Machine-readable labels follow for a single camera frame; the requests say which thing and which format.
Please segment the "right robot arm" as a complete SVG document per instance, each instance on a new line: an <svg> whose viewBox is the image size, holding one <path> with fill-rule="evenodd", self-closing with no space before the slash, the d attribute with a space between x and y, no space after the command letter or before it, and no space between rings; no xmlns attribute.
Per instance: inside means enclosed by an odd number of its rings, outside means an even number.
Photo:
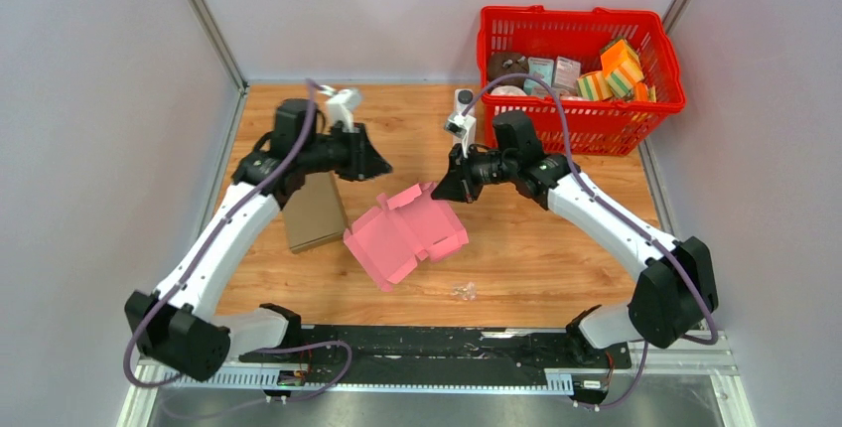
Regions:
<svg viewBox="0 0 842 427"><path fill-rule="evenodd" d="M435 200L475 202L487 185L511 183L523 197L576 225L606 249L635 282L631 299L598 305L571 321L566 352L581 366L606 348L644 341L666 349L689 330L710 323L718 293L709 247L695 236L680 240L655 228L611 199L563 154L544 151L532 121L521 111L492 121L497 141L483 149L469 141L475 118L451 115L445 128L459 141L449 152Z"/></svg>

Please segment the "brown cardboard box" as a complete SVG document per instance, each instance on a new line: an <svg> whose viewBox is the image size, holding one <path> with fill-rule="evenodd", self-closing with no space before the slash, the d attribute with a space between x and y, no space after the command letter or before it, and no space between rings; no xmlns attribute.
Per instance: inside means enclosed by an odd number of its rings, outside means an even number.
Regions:
<svg viewBox="0 0 842 427"><path fill-rule="evenodd" d="M290 251L301 253L341 240L348 217L332 173L306 176L281 212Z"/></svg>

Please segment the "pink paper box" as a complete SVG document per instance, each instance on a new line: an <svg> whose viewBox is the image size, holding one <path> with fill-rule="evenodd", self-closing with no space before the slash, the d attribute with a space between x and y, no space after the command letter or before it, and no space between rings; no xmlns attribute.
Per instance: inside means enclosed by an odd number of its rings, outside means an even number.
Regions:
<svg viewBox="0 0 842 427"><path fill-rule="evenodd" d="M441 261L469 243L449 203L432 198L436 187L420 183L393 196L381 194L345 230L345 246L379 290L392 290L420 262Z"/></svg>

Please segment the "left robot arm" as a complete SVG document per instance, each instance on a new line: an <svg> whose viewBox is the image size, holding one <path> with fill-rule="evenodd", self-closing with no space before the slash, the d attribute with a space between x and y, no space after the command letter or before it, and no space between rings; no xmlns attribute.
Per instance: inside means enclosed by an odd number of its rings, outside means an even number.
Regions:
<svg viewBox="0 0 842 427"><path fill-rule="evenodd" d="M124 306L129 346L194 380L212 378L223 364L267 350L289 362L302 352L300 318L272 303L232 316L216 315L231 276L258 235L279 215L311 174L333 173L350 182L389 174L364 124L354 121L355 89L290 98L276 109L271 131L243 157L210 223L180 263L151 293L133 292Z"/></svg>

